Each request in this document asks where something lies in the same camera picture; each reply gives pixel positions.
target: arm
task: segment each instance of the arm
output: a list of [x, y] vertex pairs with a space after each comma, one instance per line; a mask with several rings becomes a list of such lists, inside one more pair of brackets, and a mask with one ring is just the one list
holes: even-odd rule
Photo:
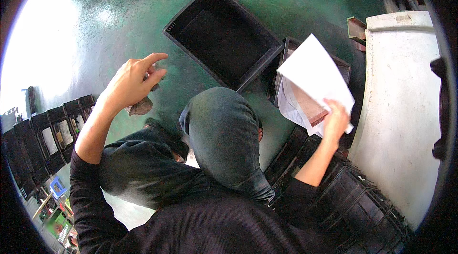
[[295, 179], [275, 202], [275, 212], [292, 225], [313, 228], [314, 218], [308, 210], [313, 203], [329, 162], [337, 150], [339, 139], [347, 128], [349, 117], [338, 102], [325, 100], [331, 108], [326, 116], [323, 139], [317, 150], [296, 174]]
[[[75, 143], [78, 156], [89, 164], [98, 164], [115, 116], [127, 106], [140, 102], [167, 72], [155, 71], [153, 63], [166, 59], [165, 53], [153, 53], [142, 60], [129, 59], [100, 94], [94, 110]], [[143, 81], [145, 73], [149, 78]]]
[[[100, 95], [75, 143], [70, 166], [70, 203], [82, 253], [108, 253], [116, 247], [129, 247], [125, 239], [121, 240], [127, 229], [115, 219], [100, 189], [99, 163], [113, 118], [148, 95], [166, 72], [155, 71], [152, 64], [165, 58], [164, 53], [153, 53], [142, 60], [126, 62]], [[149, 76], [143, 81], [146, 72]]]
[[325, 99], [325, 102], [331, 108], [331, 113], [325, 118], [323, 140], [295, 176], [297, 180], [315, 187], [320, 185], [329, 162], [337, 151], [339, 139], [349, 122], [344, 106], [334, 100]]

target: right hand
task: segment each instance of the right hand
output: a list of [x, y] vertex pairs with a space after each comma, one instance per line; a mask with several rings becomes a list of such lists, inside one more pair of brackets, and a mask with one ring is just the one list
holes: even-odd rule
[[338, 146], [340, 137], [344, 134], [350, 122], [345, 107], [335, 100], [324, 99], [331, 112], [324, 119], [323, 140]]
[[[116, 115], [123, 108], [140, 102], [167, 72], [165, 69], [155, 70], [153, 64], [167, 57], [165, 53], [152, 53], [144, 59], [129, 59], [100, 94], [97, 104]], [[143, 81], [146, 73], [148, 79]]]

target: white paper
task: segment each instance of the white paper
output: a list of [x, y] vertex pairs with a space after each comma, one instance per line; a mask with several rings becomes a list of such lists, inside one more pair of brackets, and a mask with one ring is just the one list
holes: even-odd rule
[[77, 123], [78, 129], [81, 132], [81, 130], [83, 129], [83, 126], [84, 126], [84, 121], [83, 121], [83, 117], [80, 114], [78, 114], [78, 116], [77, 116], [77, 122], [78, 122]]
[[44, 143], [46, 144], [46, 147], [48, 148], [49, 154], [52, 155], [55, 152], [57, 152], [57, 146], [54, 141], [54, 137], [53, 137], [51, 128], [44, 129], [43, 131], [41, 131], [41, 134], [43, 134]]
[[278, 92], [278, 109], [280, 113], [293, 123], [300, 125], [307, 129], [309, 136], [317, 134], [320, 137], [323, 137], [323, 127], [324, 122], [319, 123], [318, 125], [312, 127], [306, 115], [302, 111], [298, 102], [296, 101], [293, 92], [290, 90], [288, 79], [282, 78], [279, 85]]
[[69, 145], [73, 142], [73, 136], [70, 133], [70, 129], [68, 129], [67, 120], [58, 123], [57, 126], [59, 127], [60, 134], [64, 140], [64, 145]]
[[[306, 92], [324, 109], [330, 111], [329, 106], [323, 101], [324, 98], [327, 98], [340, 102], [345, 106], [347, 114], [351, 114], [354, 98], [334, 61], [313, 34], [309, 35], [277, 71]], [[294, 105], [294, 94], [289, 93], [289, 90], [285, 90], [284, 87], [285, 97], [292, 96], [292, 105]], [[302, 121], [310, 125], [307, 119]], [[353, 125], [349, 124], [346, 133], [348, 134], [352, 129]], [[307, 132], [309, 135], [316, 132], [323, 134], [322, 130], [323, 122], [311, 128], [310, 131], [307, 129]]]

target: epoxy floor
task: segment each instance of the epoxy floor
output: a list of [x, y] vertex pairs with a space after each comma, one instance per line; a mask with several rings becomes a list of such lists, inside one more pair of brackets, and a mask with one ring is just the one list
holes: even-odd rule
[[[87, 94], [97, 97], [129, 58], [166, 52], [168, 74], [150, 93], [152, 111], [113, 121], [107, 143], [139, 130], [147, 117], [178, 132], [178, 117], [194, 95], [218, 83], [162, 34], [163, 27], [190, 0], [27, 0], [17, 18], [1, 74], [0, 112], [19, 104], [18, 93], [37, 90], [39, 112]], [[352, 65], [350, 89], [362, 103], [365, 55], [348, 39], [347, 18], [385, 13], [383, 0], [239, 0], [279, 38], [304, 40], [313, 33], [329, 53]], [[260, 165], [265, 169], [294, 125], [266, 100], [268, 79], [255, 79], [243, 92], [262, 120]], [[68, 171], [62, 170], [62, 176]], [[117, 218], [128, 228], [151, 211], [109, 198]]]

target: black sleeve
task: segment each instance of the black sleeve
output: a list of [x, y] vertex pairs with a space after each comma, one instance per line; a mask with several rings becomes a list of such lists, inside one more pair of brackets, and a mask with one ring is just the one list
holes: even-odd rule
[[70, 205], [81, 253], [119, 250], [118, 242], [128, 231], [105, 201], [99, 184], [99, 165], [83, 161], [75, 151], [70, 164]]
[[309, 228], [315, 224], [310, 206], [315, 201], [318, 188], [293, 178], [289, 187], [275, 202], [275, 212], [297, 228]]

